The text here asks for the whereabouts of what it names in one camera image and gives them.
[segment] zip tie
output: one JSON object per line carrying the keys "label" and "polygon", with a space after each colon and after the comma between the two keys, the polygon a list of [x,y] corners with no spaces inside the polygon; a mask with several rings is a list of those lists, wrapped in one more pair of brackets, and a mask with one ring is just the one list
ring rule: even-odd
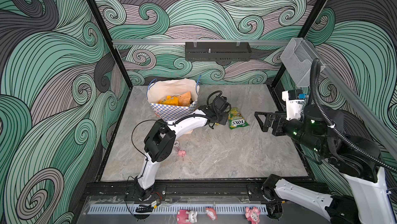
{"label": "zip tie", "polygon": [[330,126],[327,125],[327,127],[330,127],[330,128],[332,128],[332,129],[334,129],[334,128],[335,128],[335,122],[332,121],[332,123],[333,123],[332,125],[330,125]]}

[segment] snack package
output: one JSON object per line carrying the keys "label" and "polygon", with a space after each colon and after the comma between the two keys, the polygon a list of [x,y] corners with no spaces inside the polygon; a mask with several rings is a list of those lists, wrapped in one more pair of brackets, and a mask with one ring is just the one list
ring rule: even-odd
{"label": "snack package", "polygon": [[184,106],[184,107],[189,107],[191,100],[192,100],[192,95],[190,91],[181,94],[180,96],[176,96],[178,98],[178,106]]}
{"label": "snack package", "polygon": [[162,98],[159,104],[178,106],[178,98],[176,96],[167,96]]}
{"label": "snack package", "polygon": [[241,116],[241,113],[237,107],[232,107],[229,111],[229,127],[235,129],[237,127],[246,127],[249,124]]}
{"label": "snack package", "polygon": [[189,107],[190,104],[192,103],[192,95],[190,91],[188,91],[179,96],[166,96],[163,97],[160,101],[158,101],[158,103],[164,105]]}

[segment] cable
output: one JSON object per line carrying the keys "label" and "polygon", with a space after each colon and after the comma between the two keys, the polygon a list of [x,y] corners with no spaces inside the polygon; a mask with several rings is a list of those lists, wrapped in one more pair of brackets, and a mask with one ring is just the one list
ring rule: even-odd
{"label": "cable", "polygon": [[[316,75],[318,75],[319,73],[320,73],[320,67],[317,67]],[[310,104],[312,104],[312,94],[311,93],[309,94],[309,98],[307,99],[306,106],[309,106]]]}
{"label": "cable", "polygon": [[318,69],[320,64],[320,60],[318,58],[315,58],[312,62],[312,67],[310,69],[310,94],[312,95],[313,102],[315,103],[316,107],[320,111],[325,123],[327,124],[328,127],[331,128],[331,130],[340,138],[348,147],[352,148],[355,152],[358,154],[366,157],[367,159],[371,160],[374,162],[376,165],[384,167],[385,169],[397,173],[397,168],[384,163],[383,161],[373,157],[370,155],[367,151],[361,149],[360,147],[356,146],[355,143],[351,142],[348,138],[346,138],[336,127],[335,127],[335,122],[329,118],[327,113],[325,112],[323,106],[320,104],[320,100],[318,99],[317,95],[317,81],[319,77],[319,72],[320,69]]}
{"label": "cable", "polygon": [[388,191],[391,190],[391,189],[397,189],[397,187],[388,188],[388,189],[386,190],[386,193],[388,193]]}
{"label": "cable", "polygon": [[161,122],[161,121],[159,121],[158,119],[147,119],[147,120],[145,120],[145,121],[139,122],[139,123],[134,127],[134,129],[132,130],[132,133],[131,133],[131,143],[132,143],[132,145],[135,147],[135,149],[136,149],[138,152],[140,152],[143,156],[145,156],[145,158],[146,158],[146,163],[145,163],[145,167],[143,168],[143,172],[142,172],[141,176],[138,177],[137,179],[143,177],[143,173],[145,172],[146,165],[147,165],[149,159],[148,159],[148,157],[146,157],[146,155],[145,155],[143,152],[141,152],[138,148],[136,148],[136,146],[135,146],[135,144],[134,144],[134,141],[132,140],[132,135],[134,134],[135,129],[136,129],[140,124],[142,124],[142,123],[144,123],[144,122],[148,122],[148,121],[160,122],[160,123],[166,124],[166,125],[168,125],[168,126],[173,126],[173,125],[174,125],[174,124],[167,124],[167,123],[165,123],[165,122]]}
{"label": "cable", "polygon": [[139,207],[140,208],[135,209],[135,212],[140,213],[140,214],[150,213],[154,209],[150,204],[149,205],[140,204]]}
{"label": "cable", "polygon": [[163,199],[163,197],[160,195],[159,192],[153,192],[152,194],[156,193],[160,197],[160,201]]}
{"label": "cable", "polygon": [[303,152],[300,151],[298,145],[297,145],[295,142],[293,142],[293,143],[294,143],[296,149],[298,150],[298,152],[299,152],[302,156],[304,156],[305,158],[307,158],[308,160],[312,161],[313,163],[315,163],[315,164],[317,164],[317,165],[322,165],[322,160],[316,161],[315,159],[313,159],[313,158],[307,156],[305,153],[303,153]]}
{"label": "cable", "polygon": [[126,198],[127,198],[127,186],[128,186],[128,180],[129,180],[129,178],[132,178],[132,176],[128,176],[128,178],[127,178],[127,182],[126,182],[126,192],[125,192],[125,194],[124,194],[124,202],[126,203],[126,207],[127,207],[127,209],[128,209],[128,212],[134,217],[134,218],[136,218],[136,216],[131,212],[131,210],[129,209],[129,207],[128,207],[128,205],[127,205],[127,201],[126,201]]}
{"label": "cable", "polygon": [[281,201],[281,202],[277,202],[277,203],[275,203],[275,204],[273,204],[273,205],[270,205],[270,206],[267,207],[267,208],[271,208],[271,207],[274,207],[274,206],[277,206],[277,205],[281,205],[281,204],[286,203],[286,202],[288,202],[288,200],[283,200],[283,201]]}
{"label": "cable", "polygon": [[[217,97],[220,96],[220,95],[222,95],[222,91],[220,91],[220,90],[215,91],[215,92],[212,92],[212,93],[208,96],[208,98],[207,98],[207,106],[209,105],[209,104],[208,104],[208,101],[209,101],[210,97],[213,96],[213,95],[216,94],[216,93],[220,93],[219,95],[217,95]],[[212,122],[218,122],[218,121],[220,121],[219,115],[218,115],[218,113],[216,112],[216,109],[215,109],[215,104],[214,104],[214,103],[215,103],[215,99],[216,99],[216,97],[215,97],[214,100],[212,101],[212,109],[213,109],[214,113],[216,114],[216,119],[211,119],[210,117],[208,117],[208,116],[206,116],[206,115],[202,115],[202,114],[191,114],[191,115],[184,116],[184,117],[180,118],[180,119],[177,120],[174,124],[175,124],[175,125],[176,125],[176,124],[179,124],[181,121],[186,120],[187,118],[192,118],[192,117],[203,117],[203,118],[206,118],[206,119],[208,119],[208,120],[210,120],[210,121],[212,121]]]}
{"label": "cable", "polygon": [[212,92],[212,93],[207,97],[207,106],[210,105],[209,101],[210,101],[211,96],[215,95],[216,93],[220,93],[220,94],[217,95],[216,97],[219,97],[219,96],[222,95],[222,91],[220,91],[220,90],[217,90],[217,91],[215,91],[215,92]]}

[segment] clear plastic box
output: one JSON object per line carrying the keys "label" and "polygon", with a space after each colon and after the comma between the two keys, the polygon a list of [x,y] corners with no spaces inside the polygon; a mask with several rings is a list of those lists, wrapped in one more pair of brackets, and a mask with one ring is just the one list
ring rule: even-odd
{"label": "clear plastic box", "polygon": [[[314,46],[309,41],[303,38],[292,38],[280,57],[298,88],[309,87],[310,85],[310,68],[313,59],[318,54],[314,50]],[[320,70],[322,71],[325,65],[323,62],[320,62],[320,64]]]}

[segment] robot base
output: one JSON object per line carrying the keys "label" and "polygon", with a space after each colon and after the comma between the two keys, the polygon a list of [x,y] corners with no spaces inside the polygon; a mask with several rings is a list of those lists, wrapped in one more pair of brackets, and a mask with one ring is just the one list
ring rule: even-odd
{"label": "robot base", "polygon": [[166,194],[167,186],[165,184],[157,184],[155,183],[151,187],[147,189],[142,189],[139,183],[132,184],[127,187],[126,190],[126,201],[155,201],[161,198],[164,199]]}

